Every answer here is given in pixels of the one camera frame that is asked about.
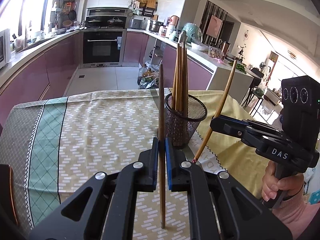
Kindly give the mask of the pink sleeve right forearm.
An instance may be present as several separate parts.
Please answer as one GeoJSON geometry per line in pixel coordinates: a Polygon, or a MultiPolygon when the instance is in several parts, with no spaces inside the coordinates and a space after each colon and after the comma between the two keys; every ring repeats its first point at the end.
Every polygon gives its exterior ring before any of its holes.
{"type": "Polygon", "coordinates": [[[319,203],[305,203],[302,189],[272,213],[289,228],[293,239],[319,239],[319,203]]]}

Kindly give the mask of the right hand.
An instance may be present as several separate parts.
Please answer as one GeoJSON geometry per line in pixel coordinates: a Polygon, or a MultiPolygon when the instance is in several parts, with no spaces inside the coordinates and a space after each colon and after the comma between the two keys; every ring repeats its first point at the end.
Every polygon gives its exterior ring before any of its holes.
{"type": "Polygon", "coordinates": [[[286,191],[286,198],[293,197],[298,194],[304,185],[304,175],[298,173],[283,179],[275,177],[276,163],[269,161],[262,178],[263,187],[261,196],[263,200],[274,200],[280,191],[286,191]]]}

